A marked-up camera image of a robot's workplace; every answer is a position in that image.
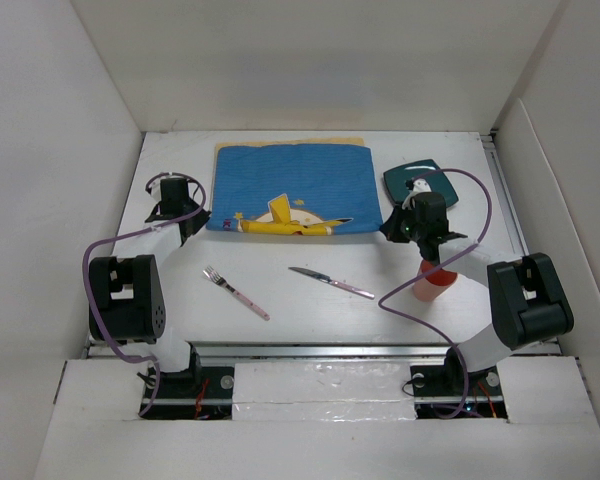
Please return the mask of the fork with pink handle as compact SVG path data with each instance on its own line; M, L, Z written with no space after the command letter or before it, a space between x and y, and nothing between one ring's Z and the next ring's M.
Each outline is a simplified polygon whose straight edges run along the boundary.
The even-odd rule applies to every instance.
M217 286L223 288L224 290L228 291L231 294L232 297L234 297L241 304L243 304L244 306L246 306L253 313L255 313L256 315L258 315L261 319L263 319L264 321L269 321L270 320L270 315L265 310L263 310L256 303L254 303L247 296L245 296L242 292L240 292L235 287L233 287L231 284L229 284L227 282L227 280L223 276L221 276L211 266L205 267L203 269L203 273L204 273L204 275L211 282L213 282Z

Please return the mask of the knife with pink handle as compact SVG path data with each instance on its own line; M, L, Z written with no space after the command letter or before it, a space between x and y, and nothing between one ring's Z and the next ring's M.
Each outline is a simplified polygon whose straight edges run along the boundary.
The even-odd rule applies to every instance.
M289 270L299 273L301 275L307 276L314 280L320 281L322 283L328 284L334 288L338 288L340 290L355 294L357 296L360 296L360 297L363 297L363 298L366 298L369 300L375 299L375 295L373 293L368 292L363 289L360 289L358 287L351 286L345 282L334 280L326 274L323 274L323 273L320 273L320 272L317 272L317 271L314 271L311 269L302 268L302 267L289 267Z

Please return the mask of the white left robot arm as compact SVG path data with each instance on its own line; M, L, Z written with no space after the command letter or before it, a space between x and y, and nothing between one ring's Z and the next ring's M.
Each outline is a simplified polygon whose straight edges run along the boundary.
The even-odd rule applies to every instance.
M83 280L89 301L89 330L128 363L151 362L168 374L181 396L202 387L202 371L190 344L167 325L159 269L209 220L200 182L179 173L152 177L145 191L155 206L143 227L96 243L114 245L110 256L84 256Z

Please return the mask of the pink plastic cup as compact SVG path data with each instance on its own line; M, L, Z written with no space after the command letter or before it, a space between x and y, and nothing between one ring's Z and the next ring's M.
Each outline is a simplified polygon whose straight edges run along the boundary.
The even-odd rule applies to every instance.
M412 288L413 294L419 301L431 302L449 289L457 281L457 278L456 272L437 270L416 281Z

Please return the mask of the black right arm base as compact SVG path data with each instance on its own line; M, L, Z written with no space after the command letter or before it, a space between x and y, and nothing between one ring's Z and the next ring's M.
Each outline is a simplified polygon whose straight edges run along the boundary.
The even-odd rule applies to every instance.
M446 353L444 363L439 365L416 364L410 367L411 378L403 384L409 395L425 398L460 397L465 380L457 354L453 349ZM489 395L501 396L502 389L495 366L468 373L468 395L486 390Z

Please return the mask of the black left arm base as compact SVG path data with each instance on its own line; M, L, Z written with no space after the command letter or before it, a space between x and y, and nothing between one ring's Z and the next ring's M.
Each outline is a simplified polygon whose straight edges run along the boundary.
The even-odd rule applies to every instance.
M230 400L233 386L233 366L203 366L200 355L192 347L186 369L161 374L157 399L191 400L205 391L203 399Z

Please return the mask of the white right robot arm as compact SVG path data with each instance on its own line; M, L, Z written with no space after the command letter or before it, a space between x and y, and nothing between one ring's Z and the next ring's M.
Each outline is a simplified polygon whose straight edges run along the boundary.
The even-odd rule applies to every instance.
M573 329L574 316L551 258L494 250L451 231L441 194L410 196L393 208L380 231L391 242L416 243L424 261L488 289L491 323L448 350L442 381L451 392L466 393L477 384L478 372L528 344Z

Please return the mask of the blue Pikachu cloth placemat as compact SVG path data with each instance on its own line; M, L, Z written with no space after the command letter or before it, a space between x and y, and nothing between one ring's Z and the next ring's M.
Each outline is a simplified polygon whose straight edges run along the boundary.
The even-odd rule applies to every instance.
M217 151L210 230L327 236L374 232L381 224L365 146L232 145Z

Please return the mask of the dark teal square plate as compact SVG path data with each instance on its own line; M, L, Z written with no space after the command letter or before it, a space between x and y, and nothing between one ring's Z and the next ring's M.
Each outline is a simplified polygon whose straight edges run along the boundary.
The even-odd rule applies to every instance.
M394 205L402 205L415 193L436 192L444 197L447 207L454 206L459 198L440 167L432 159L419 160L391 168L383 173L385 190Z

